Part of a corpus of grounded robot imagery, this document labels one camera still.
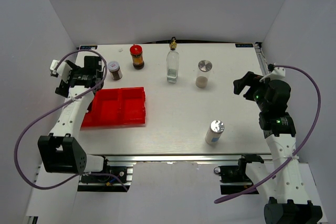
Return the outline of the clear glass oil bottle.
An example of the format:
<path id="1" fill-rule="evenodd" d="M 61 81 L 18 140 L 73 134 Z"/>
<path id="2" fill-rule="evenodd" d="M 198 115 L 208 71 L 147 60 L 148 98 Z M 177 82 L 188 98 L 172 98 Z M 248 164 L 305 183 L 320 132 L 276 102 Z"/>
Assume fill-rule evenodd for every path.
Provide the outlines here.
<path id="1" fill-rule="evenodd" d="M 177 43 L 175 37 L 171 38 L 169 47 L 170 51 L 166 57 L 166 79 L 167 82 L 176 83 L 178 79 L 180 55 L 176 51 Z"/>

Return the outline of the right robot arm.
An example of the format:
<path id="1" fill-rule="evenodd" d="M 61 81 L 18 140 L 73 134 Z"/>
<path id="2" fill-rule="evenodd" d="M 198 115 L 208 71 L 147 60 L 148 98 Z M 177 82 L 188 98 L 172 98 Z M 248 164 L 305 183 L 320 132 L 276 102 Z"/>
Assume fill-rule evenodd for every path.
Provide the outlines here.
<path id="1" fill-rule="evenodd" d="M 276 174 L 269 176 L 265 164 L 256 155 L 245 156 L 238 162 L 237 175 L 257 185 L 262 196 L 266 223 L 318 223 L 321 206 L 314 205 L 305 190 L 296 150 L 296 129 L 286 111 L 291 87 L 286 82 L 247 72 L 234 81 L 234 93 L 249 87 L 244 98 L 257 103 L 259 125 L 271 151 Z"/>

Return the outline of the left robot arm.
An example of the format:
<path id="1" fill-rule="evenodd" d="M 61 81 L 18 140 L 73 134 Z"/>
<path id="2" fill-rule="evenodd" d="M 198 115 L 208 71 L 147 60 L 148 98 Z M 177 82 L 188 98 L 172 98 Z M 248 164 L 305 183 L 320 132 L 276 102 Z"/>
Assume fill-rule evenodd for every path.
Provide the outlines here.
<path id="1" fill-rule="evenodd" d="M 103 86 L 101 58 L 86 56 L 83 67 L 69 60 L 53 60 L 50 72 L 54 77 L 61 77 L 55 92 L 65 97 L 67 105 L 62 108 L 49 134 L 38 140 L 45 170 L 49 173 L 68 174 L 92 172 L 98 181 L 108 180 L 111 168 L 104 164 L 104 158 L 87 154 L 78 143 L 84 117 L 95 93 Z"/>

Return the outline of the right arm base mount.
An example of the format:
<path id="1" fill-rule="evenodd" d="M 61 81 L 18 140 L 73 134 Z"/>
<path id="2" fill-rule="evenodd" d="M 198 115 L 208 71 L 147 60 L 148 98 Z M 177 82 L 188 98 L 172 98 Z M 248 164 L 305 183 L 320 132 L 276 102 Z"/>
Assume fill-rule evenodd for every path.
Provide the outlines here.
<path id="1" fill-rule="evenodd" d="M 213 169 L 214 174 L 220 177 L 220 192 L 222 195 L 239 193 L 253 185 L 253 182 L 245 173 L 246 166 L 249 163 L 263 164 L 264 160 L 256 154 L 244 154 L 238 160 L 237 165 L 223 165 Z"/>

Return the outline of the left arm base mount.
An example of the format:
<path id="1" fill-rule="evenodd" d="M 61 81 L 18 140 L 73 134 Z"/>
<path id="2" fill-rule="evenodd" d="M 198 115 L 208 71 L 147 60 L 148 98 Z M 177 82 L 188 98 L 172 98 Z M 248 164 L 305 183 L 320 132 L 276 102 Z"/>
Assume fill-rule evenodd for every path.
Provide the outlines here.
<path id="1" fill-rule="evenodd" d="M 97 175 L 83 175 L 79 179 L 78 192 L 126 193 L 130 188 L 133 165 L 107 162 Z"/>

